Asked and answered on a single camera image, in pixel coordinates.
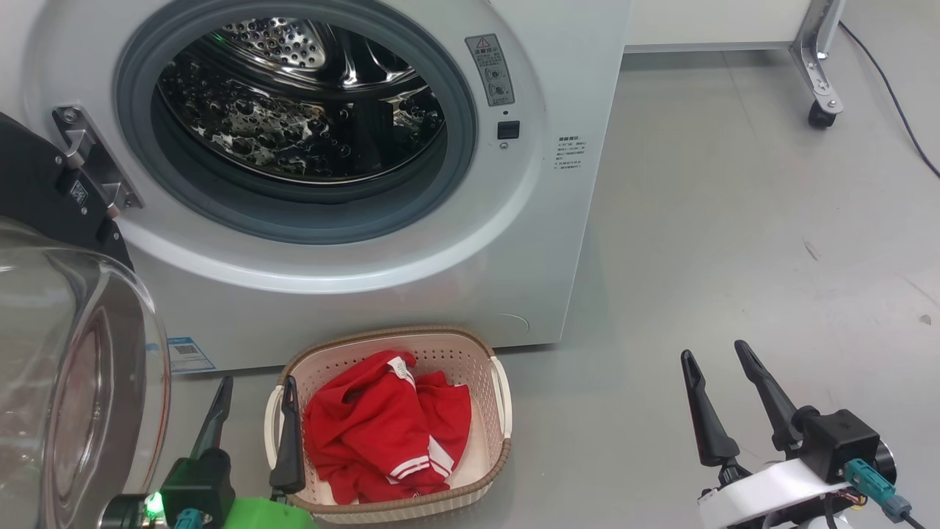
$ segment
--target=gray floor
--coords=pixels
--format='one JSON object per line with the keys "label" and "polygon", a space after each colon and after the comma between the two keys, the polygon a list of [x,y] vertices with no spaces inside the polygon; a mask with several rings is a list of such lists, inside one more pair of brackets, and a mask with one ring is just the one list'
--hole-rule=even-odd
{"label": "gray floor", "polygon": [[[843,20],[940,161],[940,4],[852,0]],[[738,338],[797,406],[879,430],[900,493],[940,527],[940,181],[843,35],[825,68],[846,112],[818,132],[786,54],[625,57],[564,341],[502,357],[509,466],[477,505],[397,527],[698,527],[716,472],[698,466],[680,351],[696,352],[742,463],[779,458]],[[188,453],[216,379],[177,380],[167,454]],[[241,495],[268,492],[274,379],[236,379],[223,445]],[[874,506],[850,520],[890,526]]]}

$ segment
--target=red clothing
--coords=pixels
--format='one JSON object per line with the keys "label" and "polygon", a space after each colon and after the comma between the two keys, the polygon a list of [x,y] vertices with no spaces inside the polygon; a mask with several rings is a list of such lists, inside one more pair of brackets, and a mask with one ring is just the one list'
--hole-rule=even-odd
{"label": "red clothing", "polygon": [[304,445],[338,504],[383,502],[449,489],[470,431],[470,392],[443,372],[415,377],[415,358],[383,351],[317,391]]}

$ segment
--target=plastic basket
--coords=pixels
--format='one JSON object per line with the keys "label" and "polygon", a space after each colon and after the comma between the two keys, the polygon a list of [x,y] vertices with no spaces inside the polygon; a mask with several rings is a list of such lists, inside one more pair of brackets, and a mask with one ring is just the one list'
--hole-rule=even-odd
{"label": "plastic basket", "polygon": [[280,442],[279,403],[284,380],[290,376],[297,383],[303,431],[303,410],[320,387],[358,361],[388,349],[414,354],[417,375],[443,371],[448,382],[466,384],[470,389],[470,437],[457,469],[447,480],[451,489],[394,502],[337,505],[329,484],[317,477],[304,454],[306,488],[288,498],[292,505],[317,518],[333,523],[398,521],[470,505],[486,494],[509,458],[512,404],[506,372],[493,351],[464,330],[408,328],[359,334],[312,347],[284,368],[264,416],[264,446],[271,468],[277,461]]}

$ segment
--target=brown basket rim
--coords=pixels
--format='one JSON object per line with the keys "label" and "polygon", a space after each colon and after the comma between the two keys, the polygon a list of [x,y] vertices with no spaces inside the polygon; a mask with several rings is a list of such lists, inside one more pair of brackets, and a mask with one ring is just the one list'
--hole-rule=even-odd
{"label": "brown basket rim", "polygon": [[[493,349],[486,345],[475,333],[466,330],[459,329],[454,327],[446,326],[416,326],[416,327],[400,327],[394,329],[384,329],[384,330],[373,330],[371,332],[361,332],[351,336],[346,336],[344,338],[339,338],[332,342],[327,342],[325,344],[314,345],[304,349],[293,359],[284,366],[284,370],[281,372],[281,376],[277,379],[277,384],[283,386],[284,381],[290,375],[290,373],[297,367],[302,360],[306,359],[311,355],[315,355],[323,349],[328,349],[336,347],[338,345],[347,345],[355,342],[361,342],[363,340],[370,340],[373,338],[387,338],[391,336],[397,336],[401,334],[441,334],[441,333],[450,333],[469,338],[471,341],[475,342],[477,345],[483,349],[488,358],[495,357],[496,354],[493,352]],[[298,498],[295,494],[290,494],[288,498],[292,505],[298,506],[304,510],[307,510],[313,514],[365,514],[371,512],[383,512],[390,510],[399,510],[404,508],[411,507],[421,507],[423,505],[431,505],[439,502],[445,502],[452,500],[454,498],[459,498],[467,494],[472,494],[477,492],[480,489],[483,489],[489,486],[493,480],[503,472],[503,467],[506,466],[506,462],[509,460],[509,449],[512,446],[512,441],[509,439],[503,439],[503,447],[499,452],[499,457],[496,459],[496,463],[490,469],[490,471],[478,479],[477,481],[460,487],[459,489],[446,490],[444,492],[435,492],[433,494],[428,494],[427,496],[418,496],[416,498],[408,498],[406,500],[395,500],[393,502],[378,502],[375,504],[364,504],[364,505],[319,505],[311,504],[304,500]]]}

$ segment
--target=front-loading washing machine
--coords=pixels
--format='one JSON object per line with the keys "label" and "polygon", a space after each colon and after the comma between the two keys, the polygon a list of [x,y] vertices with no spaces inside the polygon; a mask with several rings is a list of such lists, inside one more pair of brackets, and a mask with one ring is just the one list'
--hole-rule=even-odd
{"label": "front-loading washing machine", "polygon": [[0,111],[104,197],[178,371],[414,324],[545,344],[629,7],[7,0]]}

